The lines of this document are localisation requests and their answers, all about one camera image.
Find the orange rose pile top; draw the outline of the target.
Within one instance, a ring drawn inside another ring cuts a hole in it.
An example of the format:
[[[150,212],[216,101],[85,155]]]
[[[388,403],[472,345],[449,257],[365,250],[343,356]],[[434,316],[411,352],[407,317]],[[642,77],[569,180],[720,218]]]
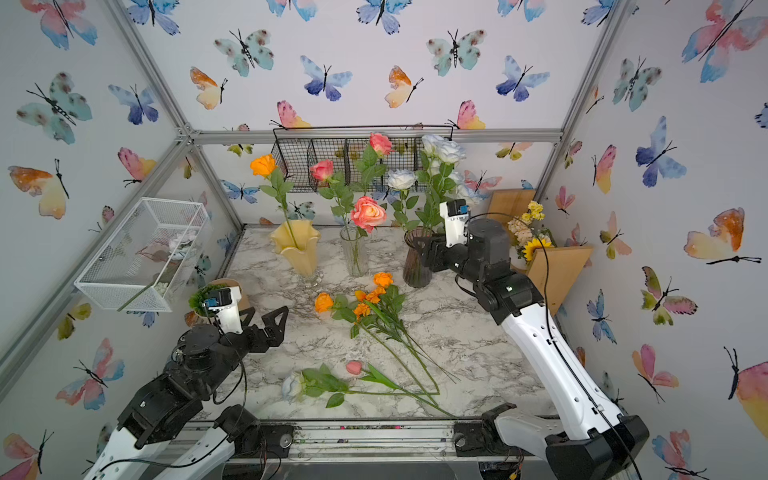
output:
[[[387,272],[376,273],[373,277],[373,283],[374,289],[377,286],[381,286],[387,290],[387,293],[381,297],[381,301],[378,304],[368,302],[372,312],[375,313],[378,318],[377,325],[380,326],[380,330],[384,332],[389,339],[404,345],[422,364],[425,373],[434,384],[436,391],[439,390],[437,382],[433,378],[429,368],[426,366],[426,363],[429,363],[443,373],[452,383],[456,383],[459,378],[440,366],[438,362],[427,353],[427,351],[410,334],[405,322],[400,318],[406,295],[400,292],[399,287],[394,282],[392,274]]]

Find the orange marigold sprig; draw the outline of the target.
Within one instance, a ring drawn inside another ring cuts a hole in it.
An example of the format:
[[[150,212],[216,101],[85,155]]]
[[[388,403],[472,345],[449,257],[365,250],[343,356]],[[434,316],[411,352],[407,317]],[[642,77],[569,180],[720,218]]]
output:
[[[365,302],[358,303],[353,310],[356,321],[361,321],[373,314],[371,306]]]
[[[381,301],[381,297],[387,293],[387,290],[381,286],[377,286],[374,290],[367,293],[364,299],[372,304],[378,304]]]

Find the pink rose pile top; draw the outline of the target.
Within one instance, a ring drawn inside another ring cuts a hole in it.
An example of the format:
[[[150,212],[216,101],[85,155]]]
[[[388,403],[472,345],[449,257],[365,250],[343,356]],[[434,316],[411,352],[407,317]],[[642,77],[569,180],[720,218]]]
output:
[[[366,234],[383,225],[388,219],[387,212],[376,200],[369,196],[360,197],[350,213],[352,223]]]

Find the pink rose small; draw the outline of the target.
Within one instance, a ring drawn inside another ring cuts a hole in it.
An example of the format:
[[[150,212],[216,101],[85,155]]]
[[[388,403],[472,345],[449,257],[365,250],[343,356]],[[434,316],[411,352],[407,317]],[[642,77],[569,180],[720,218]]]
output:
[[[372,364],[364,366],[359,361],[350,361],[346,365],[346,370],[350,375],[355,376],[361,382],[376,384],[385,388],[385,391],[382,392],[356,391],[357,394],[408,397],[424,404],[426,407],[429,407],[438,413],[454,418],[452,413],[443,409],[438,404],[436,400],[436,396],[438,395],[437,392],[433,393],[419,384],[417,384],[415,388],[402,386],[379,371]]]

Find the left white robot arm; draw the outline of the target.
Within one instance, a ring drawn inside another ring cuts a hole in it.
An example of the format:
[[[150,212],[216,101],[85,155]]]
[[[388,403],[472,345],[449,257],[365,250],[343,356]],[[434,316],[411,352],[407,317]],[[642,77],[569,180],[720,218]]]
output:
[[[282,344],[288,314],[280,307],[263,315],[262,327],[247,323],[239,333],[224,333],[213,324],[185,332],[163,372],[139,388],[119,415],[86,478],[139,479],[154,467],[160,479],[204,479],[232,458],[287,459],[294,426],[265,425],[243,404],[225,408],[176,461],[163,463],[159,457],[230,373],[244,368],[247,355]]]

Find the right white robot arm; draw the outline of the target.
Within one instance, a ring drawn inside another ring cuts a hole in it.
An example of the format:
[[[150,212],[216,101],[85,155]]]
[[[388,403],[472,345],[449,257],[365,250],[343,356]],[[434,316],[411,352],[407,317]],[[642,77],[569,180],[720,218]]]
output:
[[[611,479],[635,468],[647,426],[623,414],[570,350],[544,295],[513,270],[505,228],[482,216],[454,215],[445,223],[445,233],[415,238],[422,264],[471,283],[478,304],[525,355],[558,414],[547,420],[506,410],[493,420],[500,440],[546,461],[558,479]]]

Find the purple ribbed glass vase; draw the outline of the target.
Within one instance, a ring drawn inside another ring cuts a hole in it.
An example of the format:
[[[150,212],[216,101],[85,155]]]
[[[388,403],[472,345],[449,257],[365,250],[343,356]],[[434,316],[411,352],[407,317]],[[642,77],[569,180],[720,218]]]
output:
[[[416,227],[404,235],[408,253],[403,268],[403,280],[412,288],[426,287],[432,279],[432,272],[421,263],[419,251],[416,249],[415,240],[420,237],[428,237],[432,231],[425,227]]]

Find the green succulent in pink pot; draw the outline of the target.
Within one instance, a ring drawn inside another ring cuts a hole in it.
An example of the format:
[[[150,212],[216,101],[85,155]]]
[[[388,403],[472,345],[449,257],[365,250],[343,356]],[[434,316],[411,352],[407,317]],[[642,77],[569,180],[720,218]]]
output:
[[[201,287],[198,289],[188,300],[189,307],[191,311],[197,315],[200,318],[205,319],[206,313],[204,308],[204,300],[214,292],[218,292],[219,290],[225,290],[227,288],[240,288],[241,285],[238,281],[229,279],[229,278],[221,278],[218,280],[214,280],[210,282],[209,284]]]

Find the clear ribbed glass vase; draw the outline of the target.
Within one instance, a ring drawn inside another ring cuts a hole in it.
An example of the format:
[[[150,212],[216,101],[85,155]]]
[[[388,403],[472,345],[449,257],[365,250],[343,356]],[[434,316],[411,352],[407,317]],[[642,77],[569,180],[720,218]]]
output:
[[[365,275],[368,272],[366,236],[362,235],[357,227],[347,225],[340,231],[340,238],[349,275],[352,277]]]

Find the sunflower bouquet in white vase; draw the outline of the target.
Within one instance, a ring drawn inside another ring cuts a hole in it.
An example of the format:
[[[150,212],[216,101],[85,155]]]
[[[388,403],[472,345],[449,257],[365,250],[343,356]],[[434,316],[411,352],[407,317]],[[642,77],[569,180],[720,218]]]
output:
[[[534,260],[537,250],[556,247],[551,231],[543,225],[545,217],[543,205],[531,201],[523,214],[507,223],[513,256],[521,265],[528,266]]]

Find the yellow wavy glass vase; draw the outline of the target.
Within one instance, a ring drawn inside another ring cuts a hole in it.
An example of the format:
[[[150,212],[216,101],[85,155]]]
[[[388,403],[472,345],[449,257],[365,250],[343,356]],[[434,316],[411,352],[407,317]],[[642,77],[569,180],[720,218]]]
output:
[[[316,273],[320,239],[321,233],[311,220],[286,220],[270,234],[275,252],[304,278],[311,278]]]

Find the wooden corner shelf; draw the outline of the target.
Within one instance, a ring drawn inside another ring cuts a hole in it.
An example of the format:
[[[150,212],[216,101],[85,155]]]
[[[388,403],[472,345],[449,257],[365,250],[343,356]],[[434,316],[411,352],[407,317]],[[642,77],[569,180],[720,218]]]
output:
[[[491,195],[489,217],[502,224],[510,239],[512,266],[529,276],[539,291],[547,297],[547,306],[550,312],[555,314],[588,263],[592,247],[586,244],[567,246],[557,241],[551,232],[556,247],[537,250],[534,260],[528,266],[521,265],[513,256],[514,250],[507,223],[512,218],[523,214],[531,201],[535,201],[532,190],[496,190]]]

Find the white mesh wall basket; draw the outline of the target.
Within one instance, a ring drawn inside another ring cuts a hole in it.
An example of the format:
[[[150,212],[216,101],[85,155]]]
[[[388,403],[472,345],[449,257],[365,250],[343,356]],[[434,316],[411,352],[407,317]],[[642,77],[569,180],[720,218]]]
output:
[[[204,204],[143,197],[74,286],[103,310],[170,312],[210,233]]]

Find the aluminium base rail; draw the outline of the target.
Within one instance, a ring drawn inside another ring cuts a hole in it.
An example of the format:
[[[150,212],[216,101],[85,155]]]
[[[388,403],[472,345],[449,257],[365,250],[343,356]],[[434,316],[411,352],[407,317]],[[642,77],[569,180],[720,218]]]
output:
[[[256,424],[234,461],[293,463],[541,460],[539,447],[564,432],[555,418],[507,412],[491,422],[450,419],[335,419]]]

